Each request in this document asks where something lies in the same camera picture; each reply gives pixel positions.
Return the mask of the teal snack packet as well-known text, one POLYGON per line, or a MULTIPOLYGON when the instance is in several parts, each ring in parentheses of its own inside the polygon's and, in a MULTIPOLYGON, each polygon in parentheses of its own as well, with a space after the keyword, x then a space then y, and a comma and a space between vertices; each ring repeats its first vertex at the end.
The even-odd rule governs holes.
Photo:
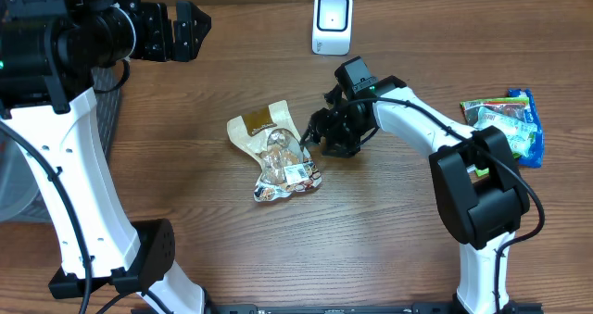
POLYGON ((486 107, 481 107, 478 110, 478 120, 473 126, 478 130, 490 126, 496 127, 505 134, 512 153, 522 157, 529 156, 529 150, 535 141, 537 132, 535 123, 527 123, 486 107))

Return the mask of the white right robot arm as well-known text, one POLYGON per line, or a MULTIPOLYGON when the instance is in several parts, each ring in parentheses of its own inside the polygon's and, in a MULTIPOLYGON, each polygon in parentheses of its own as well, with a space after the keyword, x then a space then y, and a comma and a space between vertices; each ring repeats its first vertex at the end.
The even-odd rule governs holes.
POLYGON ((494 126, 475 129, 425 104, 401 79, 372 75, 361 57, 334 73, 302 145, 319 144, 322 154, 353 157, 377 132, 389 132, 429 162, 437 211, 460 245, 456 313, 515 313, 506 290, 509 248, 528 192, 505 134, 494 126))

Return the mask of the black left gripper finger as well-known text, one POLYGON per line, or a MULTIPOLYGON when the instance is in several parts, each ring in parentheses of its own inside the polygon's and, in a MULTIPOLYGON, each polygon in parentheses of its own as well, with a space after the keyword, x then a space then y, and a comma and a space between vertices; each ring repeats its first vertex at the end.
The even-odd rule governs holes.
POLYGON ((211 16, 190 1, 176 3, 177 20, 174 22, 177 39, 204 39, 211 29, 211 16))
POLYGON ((189 62, 196 59, 202 43, 202 38, 178 35, 175 38, 172 59, 178 62, 189 62))

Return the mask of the blue snack packet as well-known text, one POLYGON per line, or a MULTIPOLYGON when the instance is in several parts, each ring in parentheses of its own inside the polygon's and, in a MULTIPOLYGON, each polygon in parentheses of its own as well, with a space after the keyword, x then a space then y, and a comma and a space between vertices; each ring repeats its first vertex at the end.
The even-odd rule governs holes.
POLYGON ((519 163, 530 168, 541 168, 545 154, 545 134, 537 111, 536 101, 530 89, 509 89, 509 97, 527 97, 529 99, 524 110, 524 119, 537 126, 526 157, 520 157, 519 163))

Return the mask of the green candy packet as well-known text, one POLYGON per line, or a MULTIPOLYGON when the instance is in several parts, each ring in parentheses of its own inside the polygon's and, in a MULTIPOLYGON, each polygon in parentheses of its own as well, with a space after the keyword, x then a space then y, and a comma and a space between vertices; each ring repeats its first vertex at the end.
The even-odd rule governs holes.
MULTIPOLYGON (((473 127, 478 120, 478 110, 481 107, 486 107, 500 114, 526 122, 524 119, 524 110, 528 101, 529 99, 527 97, 476 99, 460 102, 460 107, 467 124, 473 127)), ((518 159, 521 157, 518 154, 513 154, 513 156, 518 159)))

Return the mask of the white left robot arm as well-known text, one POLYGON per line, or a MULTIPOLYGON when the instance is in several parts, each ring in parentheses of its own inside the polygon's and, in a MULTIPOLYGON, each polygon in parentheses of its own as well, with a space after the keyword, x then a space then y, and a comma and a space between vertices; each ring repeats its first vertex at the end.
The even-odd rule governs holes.
POLYGON ((168 220, 130 221, 107 166, 93 69, 132 59, 188 62, 210 16, 180 1, 170 19, 143 0, 6 0, 1 27, 1 129, 29 164, 60 245, 48 287, 83 307, 106 284, 154 313, 207 314, 208 293, 175 259, 168 220))

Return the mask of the beige nut snack bag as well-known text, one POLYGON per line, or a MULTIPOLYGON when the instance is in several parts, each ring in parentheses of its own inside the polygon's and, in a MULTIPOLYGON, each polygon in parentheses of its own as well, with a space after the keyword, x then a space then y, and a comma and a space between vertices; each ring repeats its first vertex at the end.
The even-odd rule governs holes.
POLYGON ((236 147, 260 165, 255 201, 284 199, 321 185, 322 174, 307 148, 300 144, 301 136, 286 101, 230 119, 227 133, 236 147))

